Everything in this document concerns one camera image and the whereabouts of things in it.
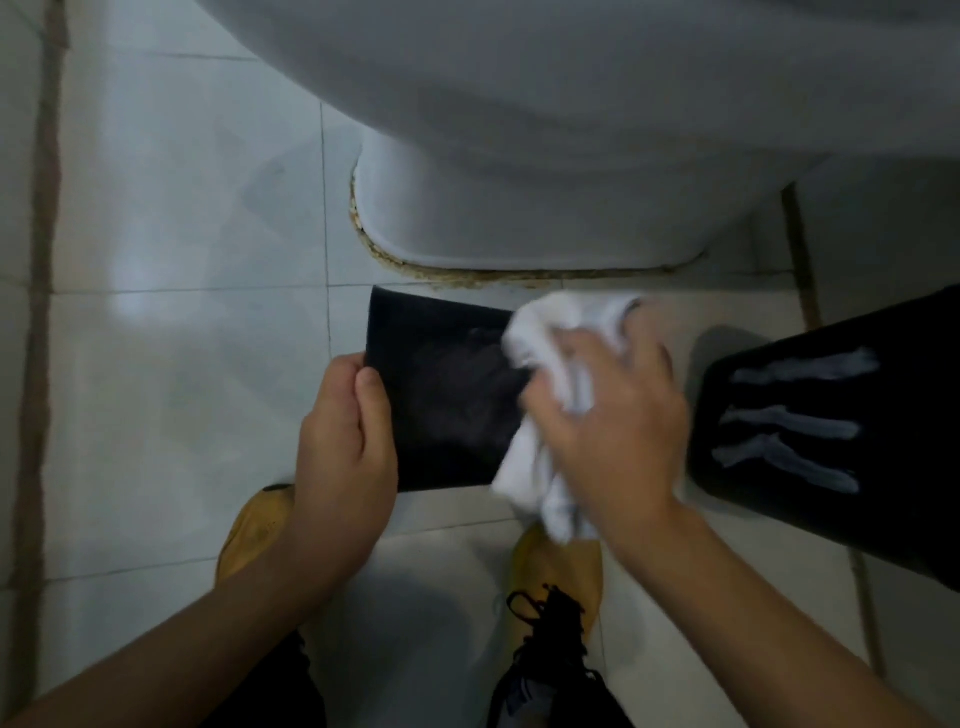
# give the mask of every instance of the black rubber sheet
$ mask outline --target black rubber sheet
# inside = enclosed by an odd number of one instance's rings
[[[511,311],[374,288],[367,365],[394,411],[400,490],[492,482],[530,378],[500,348]]]

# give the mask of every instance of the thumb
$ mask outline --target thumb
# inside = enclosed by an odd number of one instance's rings
[[[390,399],[376,369],[367,367],[360,371],[356,379],[356,393],[365,439],[363,456],[365,459],[373,457],[386,462],[396,452],[394,424]]]
[[[540,369],[520,395],[520,402],[540,431],[540,437],[561,460],[573,446],[577,425],[553,396],[549,374]]]

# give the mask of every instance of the right hand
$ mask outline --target right hand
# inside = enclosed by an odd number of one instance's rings
[[[624,322],[622,362],[592,331],[558,331],[561,349],[587,367],[593,408],[580,417],[554,399],[540,370],[521,401],[566,478],[567,487],[622,560],[636,540],[685,508],[673,495],[684,464],[688,414],[648,306]]]

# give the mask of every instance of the toilet base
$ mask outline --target toilet base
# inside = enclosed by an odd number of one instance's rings
[[[737,150],[639,170],[541,171],[435,155],[365,130],[355,203],[374,245],[419,266],[661,268],[696,257],[810,161]]]

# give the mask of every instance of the forearm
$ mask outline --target forearm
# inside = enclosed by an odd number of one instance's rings
[[[934,725],[680,509],[623,555],[754,728]]]
[[[280,542],[198,602],[41,698],[13,725],[197,725],[309,617],[335,581],[331,574],[324,590],[323,580],[300,578]]]

